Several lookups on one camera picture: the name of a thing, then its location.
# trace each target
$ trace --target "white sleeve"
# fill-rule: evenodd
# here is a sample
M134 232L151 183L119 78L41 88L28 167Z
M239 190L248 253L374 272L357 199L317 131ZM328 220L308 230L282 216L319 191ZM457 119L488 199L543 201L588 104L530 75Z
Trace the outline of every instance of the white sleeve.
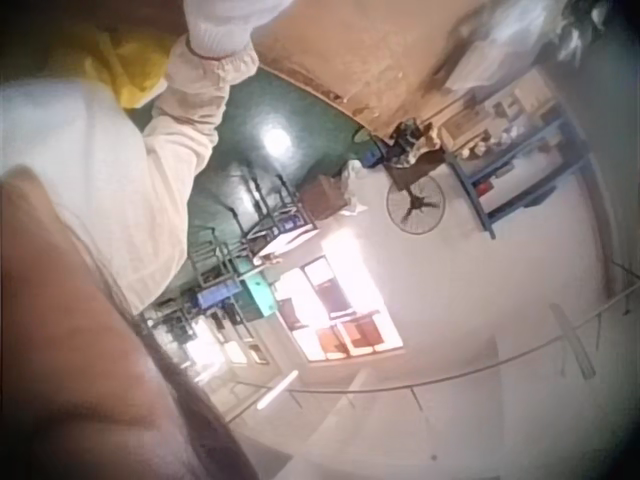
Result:
M169 217L169 224L186 229L193 180L218 142L216 127L230 87L257 68L251 45L218 61L193 55L185 37L171 51L167 89L158 97L153 119L143 134L156 208L159 215Z

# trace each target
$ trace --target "hand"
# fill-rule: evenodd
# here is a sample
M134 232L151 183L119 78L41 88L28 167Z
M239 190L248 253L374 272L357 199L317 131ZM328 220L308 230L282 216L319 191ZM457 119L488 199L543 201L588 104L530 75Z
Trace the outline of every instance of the hand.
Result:
M193 50L225 57L245 48L251 31L275 18L293 0L184 0Z

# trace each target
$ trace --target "ceiling light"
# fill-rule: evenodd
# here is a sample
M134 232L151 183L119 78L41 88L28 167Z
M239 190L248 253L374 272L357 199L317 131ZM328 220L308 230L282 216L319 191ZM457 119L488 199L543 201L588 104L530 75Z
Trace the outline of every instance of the ceiling light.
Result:
M280 395L282 391L295 380L295 378L298 376L298 373L299 372L297 370L294 370L289 375L287 375L287 377L282 380L276 387L274 387L273 390L270 390L264 397L262 397L262 399L258 402L258 410L262 410L263 408L265 408L273 401L274 398Z
M262 134L262 141L270 155L281 157L291 149L291 137L281 128L268 128Z

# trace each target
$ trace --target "wooden panel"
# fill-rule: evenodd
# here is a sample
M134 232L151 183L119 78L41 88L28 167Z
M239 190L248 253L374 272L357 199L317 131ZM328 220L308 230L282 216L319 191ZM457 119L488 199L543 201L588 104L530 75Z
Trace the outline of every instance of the wooden panel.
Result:
M269 70L383 136L438 108L431 73L481 0L297 0L255 35Z

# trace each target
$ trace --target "bag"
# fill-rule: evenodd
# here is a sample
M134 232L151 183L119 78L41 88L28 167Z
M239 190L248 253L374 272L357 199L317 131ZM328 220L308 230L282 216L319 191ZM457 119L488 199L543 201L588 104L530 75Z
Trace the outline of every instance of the bag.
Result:
M122 108L137 108L162 85L174 43L175 38L168 35L75 25L55 37L48 70L101 82Z

